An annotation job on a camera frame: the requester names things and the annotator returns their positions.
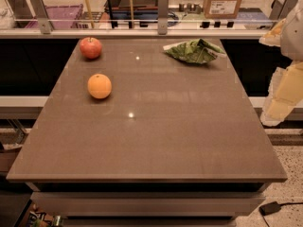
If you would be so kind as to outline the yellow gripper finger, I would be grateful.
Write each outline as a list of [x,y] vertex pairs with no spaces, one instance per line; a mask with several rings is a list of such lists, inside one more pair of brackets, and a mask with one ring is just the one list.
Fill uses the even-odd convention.
[[303,62],[293,61],[286,69],[278,67],[272,75],[260,121],[274,127],[283,122],[303,100]]
[[280,35],[284,24],[285,24],[285,20],[284,19],[280,20],[272,27],[272,29],[269,32],[261,36],[258,42],[260,44],[264,44],[267,46],[280,47]]

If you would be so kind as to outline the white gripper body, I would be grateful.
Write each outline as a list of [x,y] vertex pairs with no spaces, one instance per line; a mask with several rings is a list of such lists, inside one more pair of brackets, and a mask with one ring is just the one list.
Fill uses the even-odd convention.
[[303,61],[303,0],[298,0],[286,17],[280,35],[281,53],[293,61]]

